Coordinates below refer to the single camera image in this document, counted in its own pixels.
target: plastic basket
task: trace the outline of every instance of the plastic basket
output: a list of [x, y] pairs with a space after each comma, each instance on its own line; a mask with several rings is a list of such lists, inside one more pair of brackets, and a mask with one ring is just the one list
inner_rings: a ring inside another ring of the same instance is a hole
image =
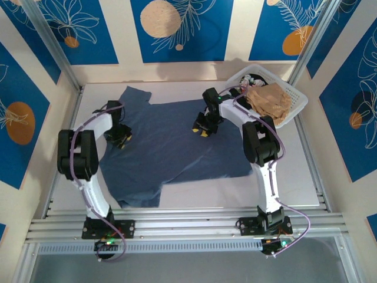
[[283, 81], [277, 75], [272, 74], [270, 71], [257, 64], [251, 64], [250, 66], [239, 71], [229, 80], [227, 80], [226, 86], [231, 87], [233, 85], [239, 85], [241, 78], [247, 74], [260, 75], [268, 82], [268, 84], [277, 83], [292, 98], [289, 113], [284, 121], [276, 126], [277, 129], [283, 127], [286, 123], [291, 121], [297, 114], [300, 113], [301, 110], [304, 109], [305, 105], [307, 105], [307, 97], [303, 93]]

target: cable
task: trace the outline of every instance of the cable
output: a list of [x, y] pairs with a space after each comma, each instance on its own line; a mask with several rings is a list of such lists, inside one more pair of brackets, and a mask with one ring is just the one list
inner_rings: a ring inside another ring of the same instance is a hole
[[106, 106], [107, 106], [107, 103], [100, 108], [100, 111], [103, 110]]
[[[108, 220], [106, 220], [105, 218], [103, 218], [99, 213], [97, 213], [93, 207], [91, 207], [88, 199], [87, 199], [87, 196], [85, 195], [85, 192], [81, 189], [82, 188], [82, 183], [80, 182], [80, 180], [76, 177], [76, 174], [74, 172], [74, 150], [75, 150], [75, 142], [76, 142], [76, 139], [77, 139], [77, 136], [78, 136], [78, 133], [83, 129], [85, 128], [89, 123], [91, 123], [93, 120], [95, 120], [96, 118], [98, 118], [100, 115], [103, 115], [107, 112], [110, 112], [110, 111], [113, 111], [113, 110], [116, 110], [116, 109], [120, 109], [120, 108], [123, 108], [124, 105], [120, 105], [120, 106], [116, 106], [116, 107], [112, 107], [112, 108], [109, 108], [109, 109], [106, 109], [100, 113], [97, 113], [96, 115], [90, 117], [90, 119], [88, 119], [84, 124], [82, 124], [81, 126], [79, 126], [79, 128], [77, 128], [77, 130], [74, 132], [73, 134], [73, 137], [72, 137], [72, 142], [71, 142], [71, 148], [70, 148], [70, 172], [71, 172], [71, 176], [73, 178], [73, 180], [77, 183], [77, 185], [79, 186], [79, 189], [81, 191], [81, 194], [82, 194], [82, 197], [84, 198], [84, 202], [85, 202], [85, 205], [87, 206], [87, 208], [89, 209], [89, 211], [91, 211], [96, 217], [98, 217], [99, 219], [101, 219], [106, 225], [108, 225], [111, 229], [113, 229], [119, 236], [120, 238], [122, 239], [122, 242], [123, 242], [123, 245], [124, 245], [124, 248], [123, 248], [123, 252], [120, 256], [118, 256], [117, 258], [114, 258], [114, 259], [106, 259], [106, 260], [103, 260], [104, 262], [114, 262], [114, 261], [117, 261], [119, 260], [120, 258], [122, 258], [125, 254], [125, 250], [126, 250], [126, 242], [125, 242], [125, 237], [123, 236], [123, 234], [113, 225], [111, 224]], [[96, 253], [96, 256], [98, 258], [98, 260], [100, 261], [101, 258], [99, 258], [99, 250], [97, 250], [97, 253]]]
[[[272, 161], [270, 164], [269, 164], [269, 177], [270, 177], [270, 184], [271, 184], [271, 191], [272, 191], [272, 196], [275, 195], [275, 189], [273, 187], [273, 180], [272, 180], [272, 166], [278, 161], [278, 160], [281, 160], [284, 155], [286, 154], [286, 149], [284, 147], [284, 144], [281, 140], [281, 138], [277, 135], [276, 131], [274, 131], [272, 129], [272, 127], [270, 125], [268, 125], [265, 121], [263, 121], [261, 118], [259, 117], [256, 117], [254, 115], [251, 114], [250, 111], [244, 109], [242, 106], [240, 106], [237, 102], [237, 99], [239, 99], [240, 97], [243, 97], [245, 96], [245, 94], [240, 94], [239, 96], [237, 96], [236, 98], [233, 99], [233, 106], [235, 106], [235, 108], [239, 109], [240, 111], [244, 112], [246, 115], [248, 115], [250, 118], [253, 118], [255, 120], [257, 120], [258, 122], [262, 123], [269, 131], [271, 131], [271, 133], [275, 136], [276, 140], [279, 142], [281, 148], [282, 148], [282, 155], [280, 157], [278, 157], [276, 160]], [[305, 219], [307, 220], [307, 228], [305, 229], [305, 231], [298, 237], [296, 238], [295, 240], [293, 240], [293, 242], [291, 242], [290, 244], [288, 244], [285, 248], [281, 249], [279, 252], [275, 253], [275, 254], [271, 254], [271, 255], [268, 255], [267, 257], [271, 257], [273, 256], [274, 258], [278, 255], [278, 254], [281, 254], [282, 252], [284, 252], [285, 250], [287, 250], [288, 248], [290, 248], [291, 246], [293, 246], [294, 244], [296, 244], [299, 240], [301, 240], [309, 231], [310, 227], [311, 227], [311, 222], [310, 222], [310, 219], [309, 217], [295, 209], [295, 208], [291, 208], [290, 206], [288, 205], [285, 205], [284, 203], [282, 203], [279, 198], [275, 198], [275, 201], [277, 203], [279, 203], [282, 207], [284, 208], [287, 208], [289, 210], [292, 210], [300, 215], [302, 215], [303, 217], [305, 217]]]
[[233, 86], [233, 87], [227, 87], [227, 88], [225, 88], [224, 90], [221, 90], [221, 92], [219, 93], [219, 96], [220, 96], [221, 93], [224, 93], [225, 91], [227, 91], [227, 90], [231, 90], [232, 88], [236, 88], [236, 87], [246, 89], [246, 87], [244, 87], [243, 85], [235, 85], [235, 86]]

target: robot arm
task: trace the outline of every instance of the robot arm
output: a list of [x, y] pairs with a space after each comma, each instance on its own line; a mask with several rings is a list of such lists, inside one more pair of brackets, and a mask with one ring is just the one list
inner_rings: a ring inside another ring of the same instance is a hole
[[199, 113], [194, 122], [193, 131], [201, 131], [204, 137], [216, 134], [219, 124], [224, 119], [231, 121], [241, 131], [243, 149], [257, 176], [259, 187], [258, 218], [255, 226], [263, 227], [264, 233], [274, 233], [278, 226], [290, 222], [281, 205], [276, 201], [279, 197], [276, 180], [276, 162], [280, 144], [274, 134], [264, 125], [268, 124], [276, 132], [270, 116], [259, 117], [257, 121], [245, 108], [235, 104], [230, 95], [219, 96], [214, 88], [203, 93], [207, 104], [205, 113]]
[[[117, 101], [109, 101], [107, 108], [120, 106]], [[98, 215], [106, 218], [109, 214], [110, 205], [105, 200], [97, 179], [97, 170], [99, 166], [97, 147], [95, 142], [102, 136], [108, 142], [111, 142], [119, 148], [124, 147], [124, 142], [131, 139], [131, 128], [120, 124], [121, 109], [104, 113], [91, 122], [89, 122], [82, 131], [79, 132], [76, 140], [74, 153], [74, 172], [80, 180], [78, 184], [73, 180], [70, 171], [70, 148], [74, 132], [80, 128], [79, 125], [73, 130], [62, 130], [58, 137], [58, 170], [65, 177], [72, 181], [85, 195], [87, 200], [88, 218], [98, 219], [98, 216], [92, 212], [94, 210]]]

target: white table surface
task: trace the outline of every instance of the white table surface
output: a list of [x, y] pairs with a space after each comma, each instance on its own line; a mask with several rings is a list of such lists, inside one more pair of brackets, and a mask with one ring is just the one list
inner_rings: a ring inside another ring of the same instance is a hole
[[[103, 106], [107, 100], [118, 100], [127, 86], [152, 92], [151, 104], [201, 99], [207, 88], [217, 91], [225, 82], [203, 81], [185, 83], [117, 83], [87, 84], [83, 93], [76, 126], [86, 121], [91, 113]], [[306, 162], [294, 121], [278, 129], [286, 147], [286, 156], [277, 164], [277, 184], [280, 200], [291, 206], [319, 205], [315, 187]], [[97, 141], [99, 158], [105, 152], [106, 142], [102, 137]], [[120, 208], [109, 194], [101, 170], [98, 181], [103, 194], [113, 208]], [[160, 208], [237, 208], [256, 206], [259, 194], [254, 174], [237, 178], [211, 179], [164, 185], [161, 192]], [[84, 201], [79, 191], [61, 176], [54, 188], [52, 210], [83, 209]]]

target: blue t-shirt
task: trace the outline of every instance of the blue t-shirt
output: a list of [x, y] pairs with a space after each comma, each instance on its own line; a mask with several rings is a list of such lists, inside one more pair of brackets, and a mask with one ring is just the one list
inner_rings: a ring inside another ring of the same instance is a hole
[[122, 150], [108, 143], [100, 161], [108, 190], [122, 208], [158, 206], [166, 183], [251, 173], [234, 124], [225, 121], [206, 138], [192, 132], [204, 100], [150, 104], [150, 97], [127, 87], [120, 98], [122, 123], [132, 128], [133, 137]]

